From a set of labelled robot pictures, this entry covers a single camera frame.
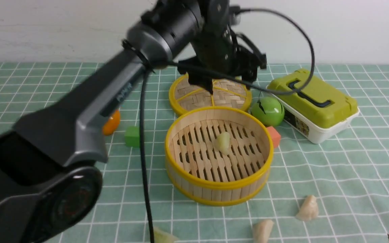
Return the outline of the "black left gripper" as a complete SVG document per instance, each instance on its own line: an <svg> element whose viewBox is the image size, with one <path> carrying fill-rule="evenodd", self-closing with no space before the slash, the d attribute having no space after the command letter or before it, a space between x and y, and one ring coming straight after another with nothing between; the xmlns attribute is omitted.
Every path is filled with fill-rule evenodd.
<svg viewBox="0 0 389 243"><path fill-rule="evenodd" d="M243 33L236 33L226 26L221 36L202 33L192 41L196 55L179 64L196 66L216 71L220 75L201 74L199 71L189 71L178 66L179 74L188 74L188 82L205 89L213 95L213 80L223 79L224 76L241 77L244 81L253 83L257 79L258 69L267 68L265 53Z"/></svg>

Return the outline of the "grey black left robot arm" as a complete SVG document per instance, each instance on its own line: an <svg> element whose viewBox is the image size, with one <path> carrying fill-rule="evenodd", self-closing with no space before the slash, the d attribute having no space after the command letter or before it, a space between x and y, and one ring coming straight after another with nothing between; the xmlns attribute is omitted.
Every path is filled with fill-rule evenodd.
<svg viewBox="0 0 389 243"><path fill-rule="evenodd" d="M159 0L126 34L123 50L50 106L0 134L0 243L42 243L82 221L102 190L103 126L152 67L190 42L214 56L240 9L228 0Z"/></svg>

